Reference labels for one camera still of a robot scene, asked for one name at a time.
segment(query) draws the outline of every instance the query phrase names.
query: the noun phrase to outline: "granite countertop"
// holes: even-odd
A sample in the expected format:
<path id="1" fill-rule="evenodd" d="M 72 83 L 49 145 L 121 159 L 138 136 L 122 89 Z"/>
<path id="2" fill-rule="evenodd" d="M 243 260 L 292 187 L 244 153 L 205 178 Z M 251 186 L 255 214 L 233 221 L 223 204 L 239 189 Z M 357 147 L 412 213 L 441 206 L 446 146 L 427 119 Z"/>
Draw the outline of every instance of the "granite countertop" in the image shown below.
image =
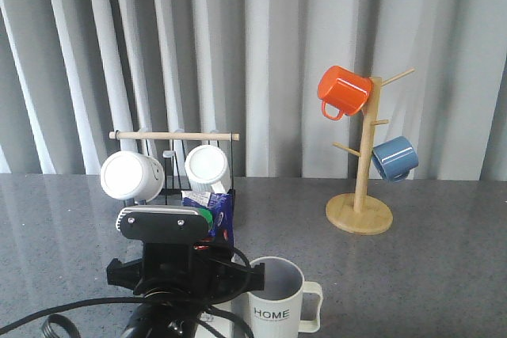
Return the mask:
<path id="1" fill-rule="evenodd" d="M 394 216 L 375 236 L 326 219 L 326 202 L 353 192 L 353 180 L 239 177 L 234 185 L 235 245 L 250 259 L 292 260 L 322 284 L 322 327 L 311 336 L 507 336 L 507 183 L 371 180 L 368 194 Z M 114 228 L 122 206 L 97 176 L 0 175 L 0 325 L 84 298 L 132 295 L 105 276 L 112 258 L 141 254 L 140 242 Z M 84 338 L 119 337 L 134 308 L 65 315 Z M 41 324 L 5 336 L 40 336 Z"/>

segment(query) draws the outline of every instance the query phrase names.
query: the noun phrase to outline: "white curtain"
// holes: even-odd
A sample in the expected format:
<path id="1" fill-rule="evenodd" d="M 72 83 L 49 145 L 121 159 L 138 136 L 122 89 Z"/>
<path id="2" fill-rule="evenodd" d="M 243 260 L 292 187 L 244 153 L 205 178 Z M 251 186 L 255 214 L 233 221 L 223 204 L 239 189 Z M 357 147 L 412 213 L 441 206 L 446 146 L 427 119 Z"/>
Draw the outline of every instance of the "white curtain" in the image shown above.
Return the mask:
<path id="1" fill-rule="evenodd" d="M 507 0 L 0 0 L 0 173 L 96 174 L 110 131 L 238 132 L 234 174 L 355 175 L 361 116 L 320 112 L 333 65 L 416 72 L 375 144 L 415 178 L 507 180 Z M 151 153 L 159 158 L 166 142 Z M 378 178 L 375 170 L 372 178 Z"/>

